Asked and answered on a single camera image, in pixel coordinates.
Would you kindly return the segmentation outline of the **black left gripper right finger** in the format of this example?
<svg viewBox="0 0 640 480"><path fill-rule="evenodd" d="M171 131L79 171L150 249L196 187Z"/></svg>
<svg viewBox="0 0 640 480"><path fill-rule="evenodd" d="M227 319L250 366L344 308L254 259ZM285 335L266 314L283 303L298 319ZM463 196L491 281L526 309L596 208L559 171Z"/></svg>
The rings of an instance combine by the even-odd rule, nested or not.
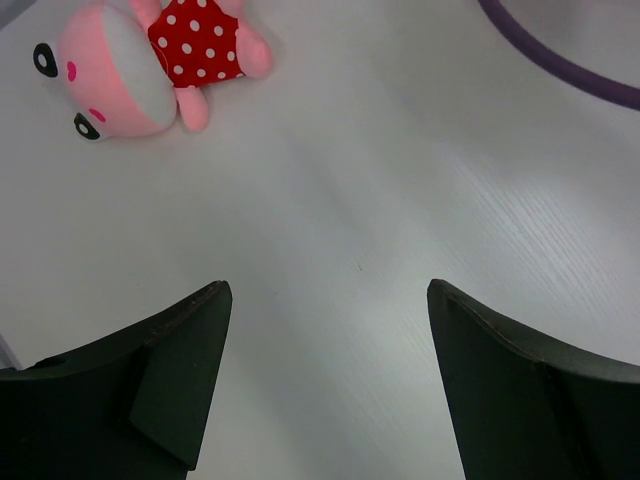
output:
<svg viewBox="0 0 640 480"><path fill-rule="evenodd" d="M502 315L439 279L429 321L468 479L636 479L639 368Z"/></svg>

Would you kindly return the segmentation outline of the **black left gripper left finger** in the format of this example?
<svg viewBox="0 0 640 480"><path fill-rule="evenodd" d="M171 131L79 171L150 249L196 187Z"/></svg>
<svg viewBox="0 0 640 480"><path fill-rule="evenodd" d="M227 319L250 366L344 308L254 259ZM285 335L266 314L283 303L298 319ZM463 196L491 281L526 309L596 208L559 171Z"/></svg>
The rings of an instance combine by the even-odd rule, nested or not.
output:
<svg viewBox="0 0 640 480"><path fill-rule="evenodd" d="M230 323L228 283L1 372L5 479L183 479L196 468Z"/></svg>

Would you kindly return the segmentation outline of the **pink pig doll front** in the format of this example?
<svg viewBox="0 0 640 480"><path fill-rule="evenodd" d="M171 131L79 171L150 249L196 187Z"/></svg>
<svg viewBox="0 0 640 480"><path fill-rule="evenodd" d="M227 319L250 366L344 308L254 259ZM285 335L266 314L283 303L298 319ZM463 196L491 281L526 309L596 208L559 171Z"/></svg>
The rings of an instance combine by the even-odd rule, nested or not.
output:
<svg viewBox="0 0 640 480"><path fill-rule="evenodd" d="M93 1L58 40L35 45L34 67L59 80L78 110L87 141L158 134L177 119L199 132L210 119L205 88L263 78L272 68L266 40L241 1L133 1L131 10Z"/></svg>

